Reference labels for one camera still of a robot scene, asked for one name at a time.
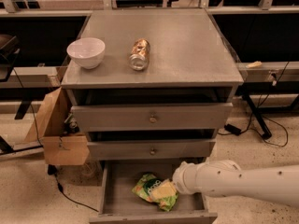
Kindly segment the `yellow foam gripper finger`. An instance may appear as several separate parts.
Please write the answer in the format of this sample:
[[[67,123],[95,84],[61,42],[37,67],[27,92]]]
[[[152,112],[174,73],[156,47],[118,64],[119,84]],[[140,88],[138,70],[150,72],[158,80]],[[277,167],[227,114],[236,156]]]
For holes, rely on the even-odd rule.
[[[156,201],[163,198],[175,196],[176,194],[177,190],[175,185],[172,181],[166,179],[150,192],[150,197],[152,200]]]

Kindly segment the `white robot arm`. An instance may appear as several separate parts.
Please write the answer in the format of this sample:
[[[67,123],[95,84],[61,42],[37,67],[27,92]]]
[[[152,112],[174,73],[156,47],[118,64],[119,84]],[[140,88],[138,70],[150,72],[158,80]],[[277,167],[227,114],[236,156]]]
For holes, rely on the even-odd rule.
[[[299,207],[299,166],[242,170],[234,161],[199,164],[184,161],[150,193],[153,200],[174,194],[202,193],[209,197],[244,196]]]

